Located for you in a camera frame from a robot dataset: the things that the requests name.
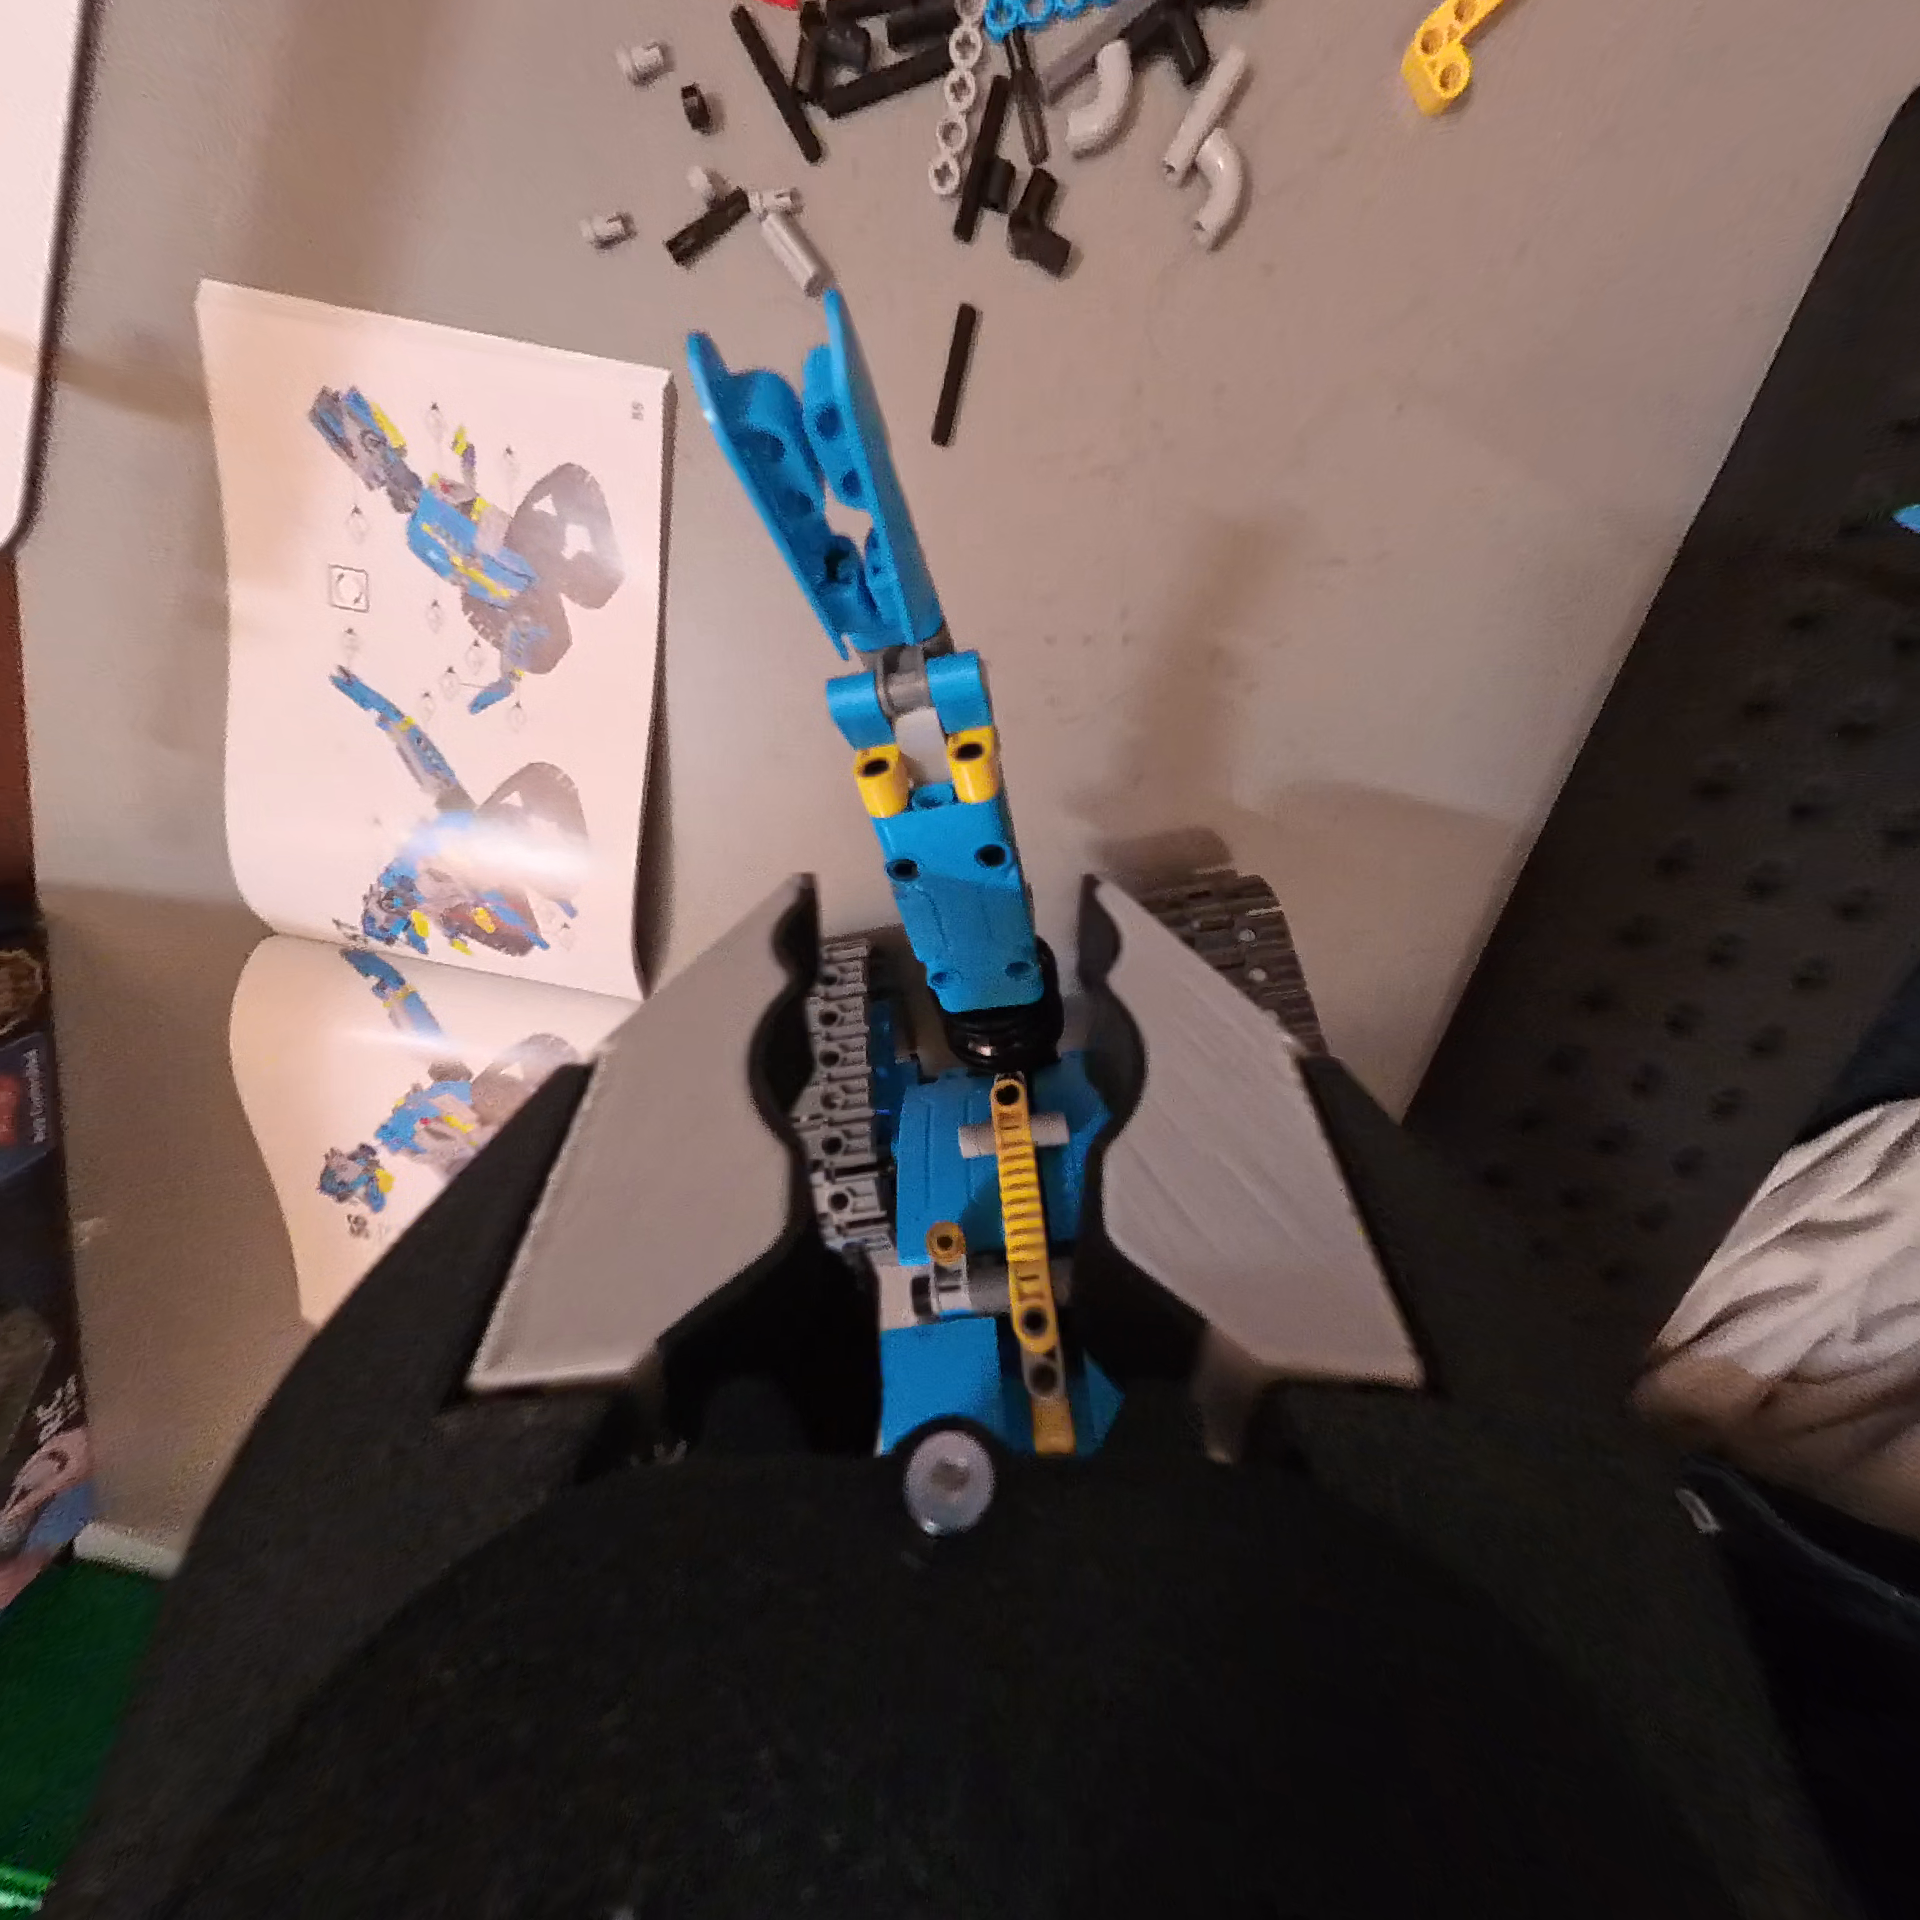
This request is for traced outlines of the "dark blue robot kit box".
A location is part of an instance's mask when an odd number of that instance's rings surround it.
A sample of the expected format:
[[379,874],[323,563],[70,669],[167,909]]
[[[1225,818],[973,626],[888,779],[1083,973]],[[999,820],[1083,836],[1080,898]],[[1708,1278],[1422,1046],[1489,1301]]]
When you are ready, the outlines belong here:
[[3,1605],[92,1518],[88,1411],[40,911],[3,898]]

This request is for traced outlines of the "person's dark jeans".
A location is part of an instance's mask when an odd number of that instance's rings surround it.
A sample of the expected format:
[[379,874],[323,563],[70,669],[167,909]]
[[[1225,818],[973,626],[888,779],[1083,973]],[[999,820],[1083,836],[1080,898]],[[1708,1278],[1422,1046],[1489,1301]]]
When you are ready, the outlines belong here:
[[1688,1461],[1824,1842],[1862,1912],[1917,1916],[1917,1546],[1831,1503]]

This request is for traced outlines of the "pile of small block pieces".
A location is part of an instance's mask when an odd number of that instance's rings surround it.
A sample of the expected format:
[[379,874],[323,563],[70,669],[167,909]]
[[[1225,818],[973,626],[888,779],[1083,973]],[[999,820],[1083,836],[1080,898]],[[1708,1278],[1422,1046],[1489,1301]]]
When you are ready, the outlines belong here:
[[939,99],[928,190],[960,245],[1004,219],[1015,261],[1060,279],[1072,243],[1053,222],[1053,162],[1105,151],[1134,111],[1136,70],[1167,60],[1196,104],[1232,95],[1229,62],[1201,24],[1209,3],[1156,5],[781,5],[793,50],[768,38],[773,5],[733,5],[729,24],[805,162],[835,123],[891,100]]

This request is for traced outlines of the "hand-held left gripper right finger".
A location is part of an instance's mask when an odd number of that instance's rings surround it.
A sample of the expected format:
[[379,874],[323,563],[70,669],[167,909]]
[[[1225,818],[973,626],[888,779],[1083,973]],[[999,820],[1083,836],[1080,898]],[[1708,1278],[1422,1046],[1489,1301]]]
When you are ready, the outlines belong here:
[[1087,1215],[1197,1319],[1173,1363],[1211,1458],[1244,1452],[1271,1384],[1427,1383],[1412,1328],[1311,1100],[1315,1056],[1116,879],[1083,892],[1092,1006],[1136,1045],[1108,1095]]

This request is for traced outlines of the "blue grey block toy robot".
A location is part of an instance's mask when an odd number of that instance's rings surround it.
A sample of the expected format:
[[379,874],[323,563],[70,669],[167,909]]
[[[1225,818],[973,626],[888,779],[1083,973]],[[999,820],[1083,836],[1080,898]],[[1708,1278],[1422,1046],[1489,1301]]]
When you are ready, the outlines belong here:
[[[1209,868],[1151,883],[1140,906],[1281,1028],[1325,1050],[1288,923],[1272,887]],[[791,1108],[822,1240],[905,1320],[879,1328],[878,1452],[934,1424],[972,1424],[1035,1454],[1029,1391],[1039,1357],[1017,1333],[1004,1258],[1004,1207],[990,1072],[931,1072],[907,1052],[905,990],[873,938],[827,940],[806,997],[812,1074]],[[1027,1072],[1027,1123],[1052,1295],[1065,1307],[1087,1152],[1108,1107],[1080,1050]],[[1119,1412],[1118,1384],[1072,1349],[1053,1366],[1069,1446],[1091,1455]]]

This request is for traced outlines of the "green plastic bin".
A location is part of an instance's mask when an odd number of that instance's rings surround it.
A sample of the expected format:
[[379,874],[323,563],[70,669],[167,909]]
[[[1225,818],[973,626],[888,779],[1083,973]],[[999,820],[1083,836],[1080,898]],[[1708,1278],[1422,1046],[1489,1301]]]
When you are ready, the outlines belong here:
[[3,1615],[3,1916],[32,1916],[73,1854],[164,1583],[59,1559]]

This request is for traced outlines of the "yellow angled block piece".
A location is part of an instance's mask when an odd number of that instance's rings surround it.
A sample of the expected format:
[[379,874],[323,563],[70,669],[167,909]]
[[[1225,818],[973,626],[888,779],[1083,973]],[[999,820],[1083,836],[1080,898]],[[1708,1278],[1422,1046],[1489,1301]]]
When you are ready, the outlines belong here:
[[1472,82],[1472,36],[1504,7],[1502,0],[1437,3],[1408,38],[1401,80],[1424,117],[1449,111]]

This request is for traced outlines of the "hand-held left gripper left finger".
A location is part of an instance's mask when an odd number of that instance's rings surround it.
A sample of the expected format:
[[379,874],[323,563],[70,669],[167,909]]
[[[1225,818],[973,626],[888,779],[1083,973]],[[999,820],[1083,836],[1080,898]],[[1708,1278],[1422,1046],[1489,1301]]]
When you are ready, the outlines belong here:
[[598,1050],[469,1390],[611,1384],[812,1222],[809,876],[781,879]]

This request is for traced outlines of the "open instruction booklet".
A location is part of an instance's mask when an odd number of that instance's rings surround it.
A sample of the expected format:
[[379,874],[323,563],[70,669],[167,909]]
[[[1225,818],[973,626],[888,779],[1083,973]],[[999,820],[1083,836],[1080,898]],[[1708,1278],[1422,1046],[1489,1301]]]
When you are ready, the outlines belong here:
[[206,279],[231,1072],[319,1328],[644,997],[669,374]]

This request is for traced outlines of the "grey desk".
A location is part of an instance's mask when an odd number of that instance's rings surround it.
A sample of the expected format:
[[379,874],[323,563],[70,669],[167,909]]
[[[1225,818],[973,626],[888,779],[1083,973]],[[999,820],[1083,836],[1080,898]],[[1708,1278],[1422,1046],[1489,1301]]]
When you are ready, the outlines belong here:
[[885,909],[832,669],[683,382],[819,311],[687,166],[795,186],[987,661],[1049,940],[1128,853],[1265,876],[1342,1059],[1401,1108],[1887,119],[1916,5],[1511,5],[1424,119],[1427,5],[1257,5],[1215,251],[1182,117],[1062,168],[1073,271],[950,238],[934,103],[806,166],[727,5],[101,5],[39,510],[16,557],[102,1520],[177,1547],[304,1331],[229,1070],[203,279],[671,368],[639,950],[789,874]]

